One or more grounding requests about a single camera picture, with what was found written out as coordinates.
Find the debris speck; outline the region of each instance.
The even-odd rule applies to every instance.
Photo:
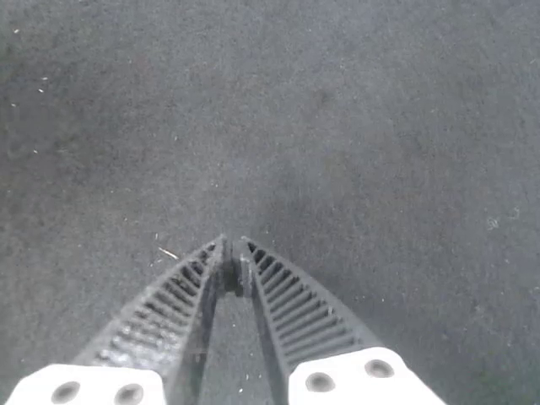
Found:
[[[488,223],[488,230],[495,230],[499,228],[499,220],[497,218],[489,217],[487,220],[487,223]]]
[[[159,251],[163,252],[165,255],[169,256],[169,257],[172,257],[173,259],[175,260],[180,260],[180,258],[175,255],[174,253],[171,253],[170,251],[167,251],[166,249],[163,249],[161,247],[158,247]]]
[[[518,207],[514,207],[512,209],[512,215],[509,217],[510,219],[519,219],[520,218],[520,209]]]

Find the screw hole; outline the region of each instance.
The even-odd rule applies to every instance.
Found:
[[[128,384],[116,393],[116,405],[137,405],[143,399],[143,388],[139,384]]]
[[[331,376],[325,373],[313,373],[305,381],[305,386],[311,392],[330,392],[336,388]]]
[[[76,381],[63,383],[52,393],[52,403],[68,403],[77,396],[78,389],[81,385]]]
[[[371,360],[366,363],[365,372],[375,378],[389,378],[394,375],[392,366],[382,360]]]

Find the gray carpet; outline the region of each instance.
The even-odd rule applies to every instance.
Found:
[[[539,21],[537,0],[0,0],[0,398],[163,272],[159,247],[226,232],[448,402],[540,402]]]

